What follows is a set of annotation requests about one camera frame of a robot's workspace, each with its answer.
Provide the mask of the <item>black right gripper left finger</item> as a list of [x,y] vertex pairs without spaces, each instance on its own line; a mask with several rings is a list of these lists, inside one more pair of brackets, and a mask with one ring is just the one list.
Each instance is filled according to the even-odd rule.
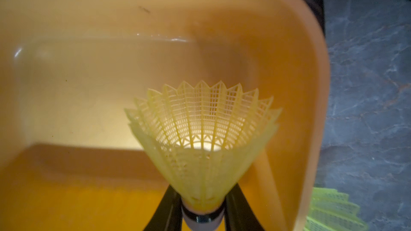
[[182,199],[169,185],[144,231],[181,231]]

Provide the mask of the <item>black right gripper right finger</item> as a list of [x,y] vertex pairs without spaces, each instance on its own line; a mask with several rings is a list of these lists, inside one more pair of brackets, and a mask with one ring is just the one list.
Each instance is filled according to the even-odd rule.
[[238,184],[225,197],[224,221],[226,231],[264,231]]

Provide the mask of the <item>yellow shuttlecock two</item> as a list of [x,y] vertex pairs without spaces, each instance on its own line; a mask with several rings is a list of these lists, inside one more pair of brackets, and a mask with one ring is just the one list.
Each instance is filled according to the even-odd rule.
[[217,230],[226,195],[277,133],[273,100],[241,84],[182,82],[149,89],[125,110],[134,137],[180,195],[191,230]]

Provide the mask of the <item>yellow shuttlecock one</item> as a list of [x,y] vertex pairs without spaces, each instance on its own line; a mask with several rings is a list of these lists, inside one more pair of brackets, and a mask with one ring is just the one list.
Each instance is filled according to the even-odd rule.
[[304,231],[367,231],[368,224],[357,214],[360,206],[349,194],[330,188],[313,188]]

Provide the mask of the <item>yellow plastic storage box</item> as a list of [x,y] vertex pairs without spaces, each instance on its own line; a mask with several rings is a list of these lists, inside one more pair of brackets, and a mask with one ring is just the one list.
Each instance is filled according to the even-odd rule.
[[239,186],[265,231],[303,230],[330,88],[304,0],[1,0],[1,230],[143,231],[169,183],[125,110],[200,81],[281,109]]

